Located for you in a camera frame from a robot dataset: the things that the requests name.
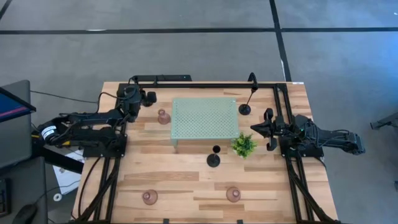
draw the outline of wooden plank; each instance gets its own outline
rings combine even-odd
[[[103,91],[116,94],[119,83],[104,83]],[[312,117],[304,85],[288,83],[290,105],[293,114]],[[113,223],[293,223],[295,222],[290,185],[285,159],[280,149],[266,150],[268,139],[250,129],[250,125],[263,121],[267,108],[276,114],[274,93],[271,89],[259,89],[252,96],[251,114],[238,115],[239,130],[253,134],[258,147],[247,159],[238,157],[228,140],[179,141],[174,147],[170,141],[171,125],[157,122],[161,108],[171,113],[171,101],[175,97],[235,97],[236,107],[245,103],[250,91],[241,88],[159,88],[145,89],[157,93],[157,103],[142,107],[135,123],[127,125],[128,144],[121,160],[118,187],[113,208]],[[281,106],[287,121],[282,93]],[[113,109],[115,99],[103,96],[100,111]],[[219,145],[220,166],[209,167],[206,158],[212,147]],[[95,159],[88,159],[82,173],[85,180]],[[314,158],[303,158],[308,188],[322,209],[332,218],[337,214],[331,196],[326,170]],[[103,159],[91,174],[83,192],[82,209],[86,208],[98,191]],[[80,182],[78,195],[83,181]],[[229,187],[241,190],[241,199],[231,203],[226,199]],[[142,194],[149,189],[158,193],[154,205],[146,205]],[[101,208],[104,218],[109,191]],[[302,214],[305,218],[303,198],[299,193]],[[77,217],[78,198],[73,208]]]

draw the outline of artificial plant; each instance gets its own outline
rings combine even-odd
[[[257,142],[251,139],[252,134],[244,135],[241,133],[238,138],[232,140],[232,148],[237,155],[247,158],[256,148]]]

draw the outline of wooden tabletop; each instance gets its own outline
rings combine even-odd
[[[103,91],[116,94],[118,82],[104,83]],[[290,104],[294,115],[312,117],[307,93],[303,84],[287,83]],[[253,133],[258,147],[246,160],[238,157],[229,141],[179,141],[174,148],[170,142],[170,123],[157,122],[161,108],[171,114],[175,97],[235,97],[236,107],[246,103],[250,90],[242,88],[156,88],[157,103],[141,107],[135,123],[127,125],[128,144],[126,155],[121,159],[118,186],[113,207],[113,223],[162,223],[169,218],[171,223],[295,223],[290,185],[285,159],[280,149],[266,150],[267,139],[250,129],[250,125],[263,122],[267,108],[276,114],[272,89],[260,88],[253,94],[251,114],[238,115],[239,130]],[[285,112],[282,93],[282,109]],[[102,96],[100,111],[115,106],[115,99]],[[214,145],[221,146],[221,164],[211,168],[206,158]],[[85,162],[78,190],[86,179],[95,158]],[[98,192],[101,159],[87,181],[83,192],[82,211]],[[337,219],[335,205],[323,165],[314,158],[303,158],[308,188],[314,199],[330,217]],[[231,203],[226,199],[229,187],[241,190],[241,199]],[[142,201],[145,190],[154,189],[159,199],[154,205]],[[73,208],[77,217],[78,196]],[[108,193],[105,195],[101,217],[104,218]],[[306,219],[305,206],[299,193],[302,216]]]

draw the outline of black floor stripe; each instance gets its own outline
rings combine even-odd
[[[283,62],[282,66],[284,69],[285,81],[291,82],[292,76],[290,75],[289,63],[287,62],[284,39],[280,31],[280,24],[279,24],[278,12],[275,5],[275,0],[269,0],[269,4],[271,6],[272,19],[274,20],[274,25],[275,25],[275,33],[276,33],[276,40],[278,41],[279,55],[280,59]]]
[[[397,32],[398,27],[281,28],[281,32]]]
[[[105,29],[105,30],[0,30],[2,35],[51,35],[51,34],[195,34],[234,32],[275,32],[274,28],[181,28],[181,29]]]
[[[10,6],[12,0],[7,0],[6,3],[4,3],[3,7],[1,8],[0,11],[0,20],[4,16],[4,13],[6,13],[8,7]]]

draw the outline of white paper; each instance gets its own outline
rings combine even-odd
[[[77,150],[75,152],[66,154],[65,156],[84,163],[85,160],[81,155],[83,155],[83,150]],[[71,183],[80,180],[81,176],[80,174],[77,174],[69,170],[65,170],[61,167],[57,166],[52,166],[52,167],[54,168],[55,176],[57,177],[58,186],[61,187],[60,188],[61,194],[65,195],[79,187],[79,182],[76,182],[69,187],[62,187],[62,186],[68,186]]]

